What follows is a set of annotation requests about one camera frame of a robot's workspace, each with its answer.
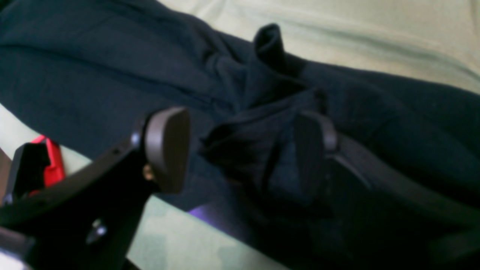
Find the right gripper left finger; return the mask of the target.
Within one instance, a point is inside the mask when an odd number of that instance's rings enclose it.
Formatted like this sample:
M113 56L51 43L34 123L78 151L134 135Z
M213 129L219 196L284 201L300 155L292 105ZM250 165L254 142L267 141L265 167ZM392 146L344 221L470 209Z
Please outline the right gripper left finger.
M120 270L155 192L181 192L190 114L177 106L142 119L91 164L1 206L2 270Z

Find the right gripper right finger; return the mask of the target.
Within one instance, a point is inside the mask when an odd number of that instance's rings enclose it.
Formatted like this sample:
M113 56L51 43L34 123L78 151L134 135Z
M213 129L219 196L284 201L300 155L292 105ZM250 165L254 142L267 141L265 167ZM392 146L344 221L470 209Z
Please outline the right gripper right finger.
M303 111L294 120L302 187L336 224L357 269L478 270L479 208L421 185Z

